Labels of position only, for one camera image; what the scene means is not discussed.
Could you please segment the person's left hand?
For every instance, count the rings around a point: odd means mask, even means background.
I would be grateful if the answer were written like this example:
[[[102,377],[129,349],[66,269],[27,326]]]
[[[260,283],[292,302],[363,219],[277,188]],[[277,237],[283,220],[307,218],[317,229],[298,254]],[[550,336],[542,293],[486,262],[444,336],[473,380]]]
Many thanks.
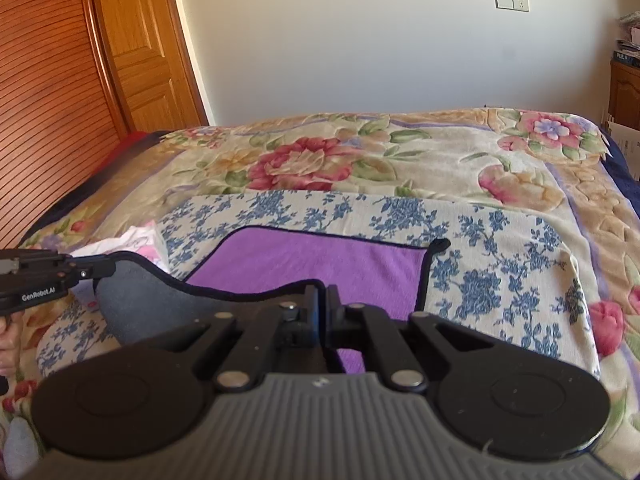
[[[23,312],[2,316],[0,322],[0,373],[11,377],[20,364]]]

